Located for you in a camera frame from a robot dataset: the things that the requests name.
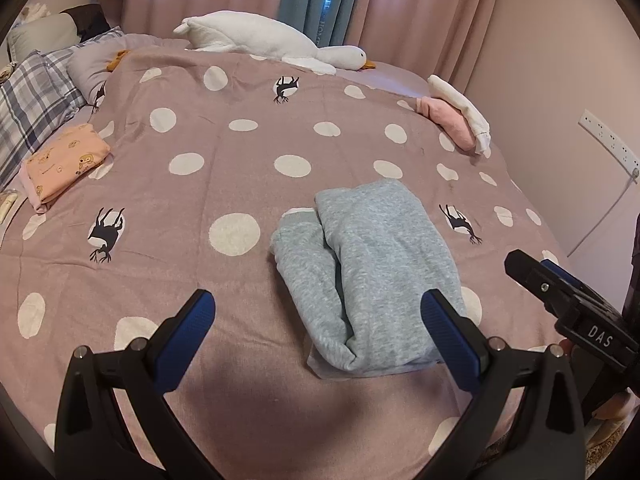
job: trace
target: gray clothing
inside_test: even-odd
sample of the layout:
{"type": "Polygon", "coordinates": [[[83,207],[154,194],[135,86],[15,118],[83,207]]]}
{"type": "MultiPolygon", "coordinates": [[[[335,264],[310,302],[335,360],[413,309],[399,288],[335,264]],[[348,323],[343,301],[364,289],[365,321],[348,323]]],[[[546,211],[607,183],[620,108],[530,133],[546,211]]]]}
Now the gray clothing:
{"type": "Polygon", "coordinates": [[[420,201],[401,182],[384,179],[321,191],[316,205],[317,215],[285,215],[271,238],[317,349],[308,364],[321,377],[336,376],[326,364],[346,376],[378,376],[439,360],[420,298],[439,288],[462,315],[465,305],[449,248],[420,201]]]}

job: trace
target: polka dot blanket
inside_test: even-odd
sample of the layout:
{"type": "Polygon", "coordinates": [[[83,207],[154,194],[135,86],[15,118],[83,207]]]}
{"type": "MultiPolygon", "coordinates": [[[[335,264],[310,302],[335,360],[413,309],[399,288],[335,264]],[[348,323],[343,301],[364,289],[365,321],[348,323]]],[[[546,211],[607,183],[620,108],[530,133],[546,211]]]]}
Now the polka dot blanket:
{"type": "Polygon", "coordinates": [[[450,248],[469,317],[515,348],[559,336],[542,304],[505,275],[504,258],[516,248],[560,255],[499,150],[459,152],[414,105],[245,54],[152,47],[127,56],[92,117],[111,156],[46,215],[23,206],[0,251],[0,381],[20,410],[52,444],[75,346],[124,348],[206,288],[216,322],[166,398],[226,478],[412,479],[468,397],[443,365],[316,378],[269,251],[281,216],[313,207],[323,189],[401,179],[450,248]]]}

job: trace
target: plaid pillowcase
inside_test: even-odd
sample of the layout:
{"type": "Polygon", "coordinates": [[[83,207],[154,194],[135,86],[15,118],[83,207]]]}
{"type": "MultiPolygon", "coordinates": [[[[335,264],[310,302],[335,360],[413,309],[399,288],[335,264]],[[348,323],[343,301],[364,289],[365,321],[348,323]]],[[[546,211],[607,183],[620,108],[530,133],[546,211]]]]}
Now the plaid pillowcase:
{"type": "Polygon", "coordinates": [[[47,62],[31,52],[0,86],[0,190],[18,173],[22,160],[62,126],[66,108],[47,62]]]}
{"type": "Polygon", "coordinates": [[[68,121],[78,111],[78,108],[83,107],[86,104],[82,92],[76,88],[74,82],[71,81],[69,74],[66,72],[66,66],[69,63],[71,55],[84,46],[89,44],[98,43],[111,38],[119,38],[124,36],[124,32],[120,27],[114,27],[104,34],[99,34],[95,38],[85,41],[84,43],[78,43],[68,48],[61,48],[60,50],[54,50],[47,54],[42,54],[42,57],[49,64],[49,75],[53,81],[53,85],[58,89],[58,92],[66,101],[65,109],[65,121],[68,121]]]}

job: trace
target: wall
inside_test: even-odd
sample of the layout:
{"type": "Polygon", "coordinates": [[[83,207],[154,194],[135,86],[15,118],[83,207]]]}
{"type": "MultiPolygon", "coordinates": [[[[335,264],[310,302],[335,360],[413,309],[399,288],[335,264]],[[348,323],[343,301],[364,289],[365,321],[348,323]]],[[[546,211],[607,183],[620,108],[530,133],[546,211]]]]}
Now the wall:
{"type": "MultiPolygon", "coordinates": [[[[615,0],[497,0],[467,95],[514,181],[569,252],[622,192],[625,171],[578,118],[587,108],[640,156],[640,40],[615,0]]],[[[635,184],[574,253],[573,272],[622,306],[635,184]]]]}

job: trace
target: power strip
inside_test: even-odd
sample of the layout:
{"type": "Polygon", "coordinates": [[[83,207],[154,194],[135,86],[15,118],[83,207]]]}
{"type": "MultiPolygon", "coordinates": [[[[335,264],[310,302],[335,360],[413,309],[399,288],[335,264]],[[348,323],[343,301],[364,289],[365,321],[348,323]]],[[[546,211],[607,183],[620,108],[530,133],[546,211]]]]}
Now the power strip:
{"type": "Polygon", "coordinates": [[[633,177],[634,182],[637,184],[634,170],[640,170],[640,159],[636,157],[636,154],[632,152],[605,123],[590,111],[585,110],[582,113],[578,124],[600,141],[605,149],[625,168],[625,171],[633,177]]]}

